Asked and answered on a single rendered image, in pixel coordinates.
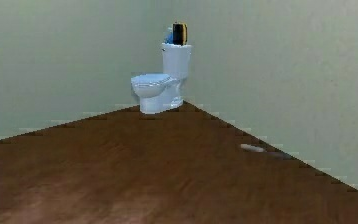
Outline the white toilet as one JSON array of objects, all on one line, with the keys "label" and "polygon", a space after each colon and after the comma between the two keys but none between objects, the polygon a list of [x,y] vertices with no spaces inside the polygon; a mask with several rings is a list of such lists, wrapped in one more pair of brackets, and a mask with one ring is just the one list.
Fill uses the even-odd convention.
[{"label": "white toilet", "polygon": [[162,72],[141,74],[130,79],[141,113],[157,114],[183,104],[182,85],[189,76],[192,49],[192,45],[162,43]]}]

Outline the black and yellow box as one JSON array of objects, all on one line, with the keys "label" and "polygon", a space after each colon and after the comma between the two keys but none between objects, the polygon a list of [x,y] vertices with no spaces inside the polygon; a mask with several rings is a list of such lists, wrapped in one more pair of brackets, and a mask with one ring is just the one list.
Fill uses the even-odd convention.
[{"label": "black and yellow box", "polygon": [[185,45],[187,43],[187,24],[174,23],[173,24],[173,44]]}]

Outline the small grey flat object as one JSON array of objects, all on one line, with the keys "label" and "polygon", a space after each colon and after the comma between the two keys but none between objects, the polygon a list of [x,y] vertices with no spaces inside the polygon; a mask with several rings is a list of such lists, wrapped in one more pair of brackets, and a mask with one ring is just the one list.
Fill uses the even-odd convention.
[{"label": "small grey flat object", "polygon": [[249,144],[241,144],[240,148],[242,148],[244,150],[252,151],[252,152],[258,152],[258,153],[266,152],[266,150],[264,148],[249,145]]}]

